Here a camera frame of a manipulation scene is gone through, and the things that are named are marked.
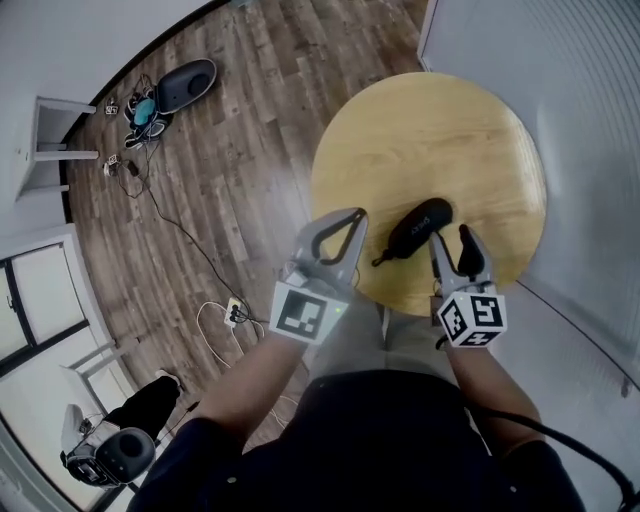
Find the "wooden tabletop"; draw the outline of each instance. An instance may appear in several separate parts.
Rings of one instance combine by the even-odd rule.
[[[427,244],[407,260],[374,268],[389,233],[431,197],[448,200],[454,222],[441,231],[454,262],[466,223],[491,253],[498,287],[526,269],[544,226],[546,193],[529,133],[502,101],[439,73],[388,78],[351,99],[315,156],[313,217],[359,206],[369,214],[358,288],[393,309],[429,314],[434,276]],[[327,242],[335,254],[341,234]]]

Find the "power strip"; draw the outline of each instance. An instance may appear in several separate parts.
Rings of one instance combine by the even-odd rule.
[[[234,308],[235,310],[238,310],[240,308],[240,301],[232,297],[229,299],[229,304],[227,304],[227,313],[224,315],[224,323],[227,324],[232,329],[236,325],[238,325],[237,322],[234,322],[233,320],[231,320],[231,313],[233,313]]]

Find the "wooden floor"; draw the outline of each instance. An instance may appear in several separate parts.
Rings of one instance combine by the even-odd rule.
[[[141,73],[157,80],[199,57],[219,66],[214,89],[179,112],[153,154],[149,184],[162,213],[190,231],[218,272],[267,319],[273,286],[297,230],[309,220],[310,169],[322,133],[354,94],[387,76],[419,70],[416,48],[426,0],[256,0],[230,4],[176,35],[138,66],[115,91],[120,104]],[[143,174],[144,150],[124,151],[122,116],[103,105],[72,145],[119,153]],[[139,385],[154,371],[177,374],[186,388],[170,424],[223,373],[198,332],[205,301],[230,293],[193,244],[156,214],[148,193],[128,198],[101,163],[68,166],[73,221],[91,281],[112,336],[140,337],[125,360]],[[140,182],[122,174],[131,193]],[[207,306],[201,320],[209,343],[233,364],[240,357]],[[252,329],[236,330],[244,348]],[[301,366],[286,394],[306,385]],[[289,418],[293,405],[277,405]],[[269,416],[250,445],[276,438]]]

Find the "gray pants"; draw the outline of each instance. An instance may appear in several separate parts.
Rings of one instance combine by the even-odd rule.
[[[382,307],[356,292],[324,343],[305,357],[309,381],[366,370],[401,370],[441,377],[456,384],[444,351],[436,350],[442,330],[431,319],[391,311],[386,338]]]

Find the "teal object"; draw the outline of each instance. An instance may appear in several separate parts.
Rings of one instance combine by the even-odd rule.
[[[133,115],[133,122],[137,126],[144,126],[149,122],[149,118],[156,110],[156,102],[146,98],[136,105],[136,113]]]

